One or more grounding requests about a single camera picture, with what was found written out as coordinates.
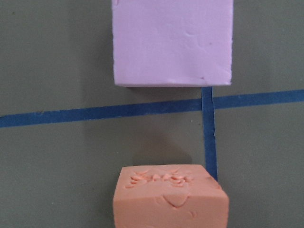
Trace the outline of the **orange foam block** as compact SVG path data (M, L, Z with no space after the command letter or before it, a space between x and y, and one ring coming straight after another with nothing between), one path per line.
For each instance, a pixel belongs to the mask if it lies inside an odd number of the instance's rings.
M117 228L225 228L229 198L197 164L121 169L113 199Z

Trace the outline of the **light pink foam block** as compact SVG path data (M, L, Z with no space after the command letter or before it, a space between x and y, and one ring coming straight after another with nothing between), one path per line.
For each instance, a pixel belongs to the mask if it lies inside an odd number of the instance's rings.
M233 10L231 0L112 1L115 84L230 85Z

